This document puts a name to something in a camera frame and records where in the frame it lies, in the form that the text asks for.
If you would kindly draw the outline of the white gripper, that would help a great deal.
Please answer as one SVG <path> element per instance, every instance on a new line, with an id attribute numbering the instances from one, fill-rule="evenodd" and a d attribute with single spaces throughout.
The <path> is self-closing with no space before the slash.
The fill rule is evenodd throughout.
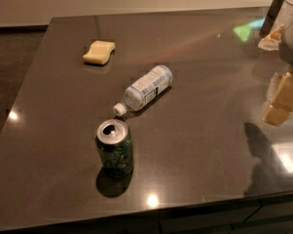
<path id="1" fill-rule="evenodd" d="M 293 65 L 293 14 L 274 31 L 260 40 L 258 47 L 278 51 L 280 58 Z M 263 106 L 263 121 L 274 126 L 283 124 L 293 113 L 293 71 L 275 73 Z"/>

